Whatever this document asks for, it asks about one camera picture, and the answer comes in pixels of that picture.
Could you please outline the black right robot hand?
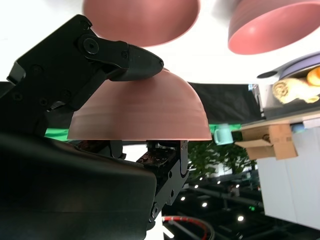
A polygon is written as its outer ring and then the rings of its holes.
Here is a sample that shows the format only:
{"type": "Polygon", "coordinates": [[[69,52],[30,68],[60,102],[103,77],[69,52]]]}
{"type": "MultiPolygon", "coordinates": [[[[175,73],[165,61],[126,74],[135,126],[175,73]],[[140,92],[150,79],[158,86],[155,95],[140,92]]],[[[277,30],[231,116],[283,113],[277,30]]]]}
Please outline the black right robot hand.
{"type": "Polygon", "coordinates": [[[96,36],[75,15],[21,56],[0,97],[0,237],[3,240],[143,240],[188,178],[187,142],[148,139],[137,162],[45,137],[47,112],[79,110],[110,79],[158,74],[155,54],[96,36]]]}

